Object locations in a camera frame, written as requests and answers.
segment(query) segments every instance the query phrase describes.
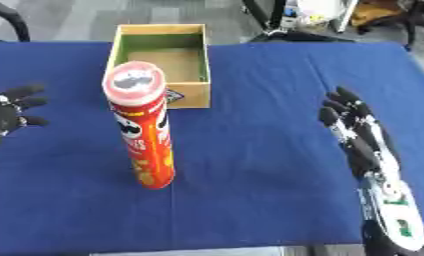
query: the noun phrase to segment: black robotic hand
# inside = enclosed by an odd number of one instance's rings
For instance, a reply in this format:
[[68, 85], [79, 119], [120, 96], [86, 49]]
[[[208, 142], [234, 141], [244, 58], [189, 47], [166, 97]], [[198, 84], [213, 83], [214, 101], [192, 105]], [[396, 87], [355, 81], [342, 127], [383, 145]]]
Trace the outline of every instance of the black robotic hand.
[[29, 97], [43, 90], [43, 86], [30, 85], [0, 93], [0, 139], [21, 127], [47, 125], [47, 121], [41, 117], [21, 115], [22, 111], [28, 108], [47, 103], [45, 98]]
[[319, 119], [345, 152], [363, 211], [368, 256], [424, 256], [424, 223], [411, 189], [400, 177], [399, 157], [385, 129], [354, 93], [327, 94]]
[[381, 168], [383, 164], [389, 165], [388, 168], [399, 168], [399, 158], [388, 133], [374, 118], [366, 103], [342, 87], [338, 87], [336, 92], [327, 93], [327, 97], [319, 120], [338, 138], [357, 179], [361, 179], [366, 171]]

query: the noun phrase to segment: cardboard box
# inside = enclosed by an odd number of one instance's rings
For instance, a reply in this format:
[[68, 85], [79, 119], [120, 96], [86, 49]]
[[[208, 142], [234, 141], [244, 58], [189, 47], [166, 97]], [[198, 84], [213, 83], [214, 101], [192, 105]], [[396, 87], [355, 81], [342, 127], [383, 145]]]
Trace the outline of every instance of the cardboard box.
[[106, 74], [131, 60], [156, 64], [166, 76], [168, 88], [183, 98], [169, 108], [208, 108], [210, 71], [205, 25], [119, 25]]

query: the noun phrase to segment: red pringles can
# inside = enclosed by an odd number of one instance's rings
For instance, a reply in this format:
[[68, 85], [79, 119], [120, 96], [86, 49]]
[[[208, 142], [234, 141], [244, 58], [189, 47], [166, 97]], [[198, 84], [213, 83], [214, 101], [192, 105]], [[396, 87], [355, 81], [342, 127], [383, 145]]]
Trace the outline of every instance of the red pringles can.
[[121, 64], [107, 74], [103, 91], [139, 181], [151, 189], [170, 184], [175, 171], [162, 70], [147, 62]]

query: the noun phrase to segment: pringles lid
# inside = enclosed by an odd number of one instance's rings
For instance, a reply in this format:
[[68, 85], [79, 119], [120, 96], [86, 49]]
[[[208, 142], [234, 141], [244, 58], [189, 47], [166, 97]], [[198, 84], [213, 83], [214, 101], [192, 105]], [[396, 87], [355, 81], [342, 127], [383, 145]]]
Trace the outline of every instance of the pringles lid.
[[156, 100], [165, 93], [165, 77], [156, 65], [130, 61], [116, 66], [103, 81], [108, 99], [118, 105], [137, 107]]

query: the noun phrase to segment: blue tablecloth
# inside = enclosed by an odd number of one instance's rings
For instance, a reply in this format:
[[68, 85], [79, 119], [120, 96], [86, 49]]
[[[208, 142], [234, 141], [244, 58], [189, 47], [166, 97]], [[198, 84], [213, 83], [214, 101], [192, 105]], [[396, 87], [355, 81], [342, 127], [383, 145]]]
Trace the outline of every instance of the blue tablecloth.
[[0, 91], [50, 120], [0, 145], [0, 253], [360, 242], [356, 183], [317, 121], [337, 85], [392, 135], [424, 217], [424, 74], [394, 44], [210, 47], [212, 108], [171, 110], [177, 176], [136, 183], [101, 79], [108, 43], [0, 43]]

